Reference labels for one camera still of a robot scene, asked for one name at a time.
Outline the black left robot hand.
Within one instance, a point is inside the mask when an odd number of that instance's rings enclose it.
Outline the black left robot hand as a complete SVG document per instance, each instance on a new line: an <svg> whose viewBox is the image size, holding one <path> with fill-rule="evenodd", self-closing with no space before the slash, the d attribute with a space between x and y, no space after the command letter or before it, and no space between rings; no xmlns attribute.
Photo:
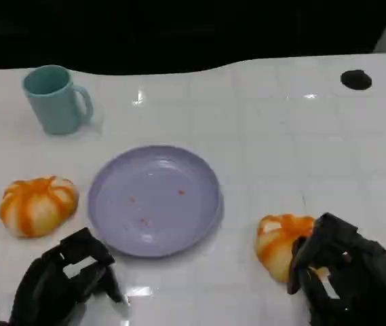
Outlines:
<svg viewBox="0 0 386 326"><path fill-rule="evenodd" d="M128 304L107 247L83 228L35 259L15 294L10 325L69 325L93 295Z"/></svg>

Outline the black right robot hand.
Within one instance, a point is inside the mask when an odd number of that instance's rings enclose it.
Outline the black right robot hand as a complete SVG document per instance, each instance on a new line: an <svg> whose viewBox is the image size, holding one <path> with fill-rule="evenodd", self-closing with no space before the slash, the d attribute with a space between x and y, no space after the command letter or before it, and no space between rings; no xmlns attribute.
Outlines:
<svg viewBox="0 0 386 326"><path fill-rule="evenodd" d="M311 325L386 325L386 249L324 213L292 246L287 292L298 291Z"/></svg>

